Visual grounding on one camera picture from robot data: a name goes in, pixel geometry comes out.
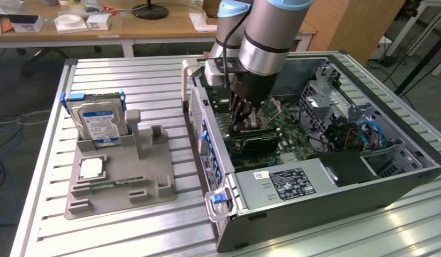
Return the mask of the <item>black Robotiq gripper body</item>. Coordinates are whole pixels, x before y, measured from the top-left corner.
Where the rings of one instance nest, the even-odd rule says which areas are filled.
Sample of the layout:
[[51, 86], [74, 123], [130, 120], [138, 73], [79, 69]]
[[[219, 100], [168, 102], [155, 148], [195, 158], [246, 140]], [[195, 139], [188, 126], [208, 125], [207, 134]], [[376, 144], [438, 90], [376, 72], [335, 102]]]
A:
[[252, 72], [236, 73], [232, 80], [231, 104], [235, 106], [246, 100], [252, 107], [259, 107], [272, 91], [278, 74], [258, 75]]

